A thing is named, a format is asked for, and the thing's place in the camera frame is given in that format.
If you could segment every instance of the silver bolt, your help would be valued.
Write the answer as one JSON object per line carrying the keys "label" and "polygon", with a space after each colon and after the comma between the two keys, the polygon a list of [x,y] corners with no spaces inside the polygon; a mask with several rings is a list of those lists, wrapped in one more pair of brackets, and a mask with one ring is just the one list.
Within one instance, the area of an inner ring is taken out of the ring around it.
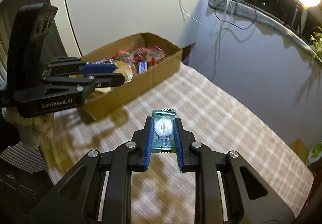
{"label": "silver bolt", "polygon": [[199,142],[199,141],[194,141],[194,142],[192,142],[192,146],[194,147],[194,148],[200,148],[201,147],[201,143]]}
{"label": "silver bolt", "polygon": [[136,143],[134,141],[129,141],[126,143],[126,147],[128,148],[134,148],[136,146]]}
{"label": "silver bolt", "polygon": [[88,156],[95,158],[99,153],[96,150],[91,150],[88,152]]}
{"label": "silver bolt", "polygon": [[233,159],[239,157],[239,153],[237,151],[230,151],[229,156],[231,156]]}

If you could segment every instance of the blue rubber grip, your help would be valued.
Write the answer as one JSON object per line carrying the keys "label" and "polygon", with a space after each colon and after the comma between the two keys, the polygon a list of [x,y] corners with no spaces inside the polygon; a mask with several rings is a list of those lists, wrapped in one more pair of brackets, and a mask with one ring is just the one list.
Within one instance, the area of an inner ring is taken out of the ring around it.
{"label": "blue rubber grip", "polygon": [[114,64],[86,64],[79,69],[79,74],[86,76],[89,73],[112,73],[116,69]]}

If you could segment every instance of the blue gripper pad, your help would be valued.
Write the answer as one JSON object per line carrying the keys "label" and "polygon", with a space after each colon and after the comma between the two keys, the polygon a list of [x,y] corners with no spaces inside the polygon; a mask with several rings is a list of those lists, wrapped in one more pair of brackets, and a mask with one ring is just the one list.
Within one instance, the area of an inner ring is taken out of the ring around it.
{"label": "blue gripper pad", "polygon": [[86,64],[79,69],[79,74],[86,76],[89,73],[112,73],[116,69],[114,64]]}
{"label": "blue gripper pad", "polygon": [[149,138],[147,142],[146,156],[145,156],[145,170],[150,164],[151,153],[170,152],[176,153],[177,162],[180,170],[183,170],[183,151],[180,141],[177,122],[173,120],[173,132],[167,137],[161,137],[154,131],[155,121],[152,119],[149,130]]}

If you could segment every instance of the plaid tablecloth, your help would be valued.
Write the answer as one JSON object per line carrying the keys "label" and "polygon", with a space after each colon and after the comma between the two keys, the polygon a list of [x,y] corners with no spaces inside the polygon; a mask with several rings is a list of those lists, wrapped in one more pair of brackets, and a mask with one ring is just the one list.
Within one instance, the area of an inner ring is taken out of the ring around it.
{"label": "plaid tablecloth", "polygon": [[[114,150],[142,129],[156,109],[176,109],[184,129],[212,150],[238,151],[297,216],[313,176],[295,153],[258,117],[194,69],[178,73],[152,90],[93,122],[81,109],[55,114],[54,137],[41,151],[51,180],[59,179],[89,150]],[[152,154],[149,170],[132,175],[133,223],[193,223],[194,173],[180,173],[176,155]]]}

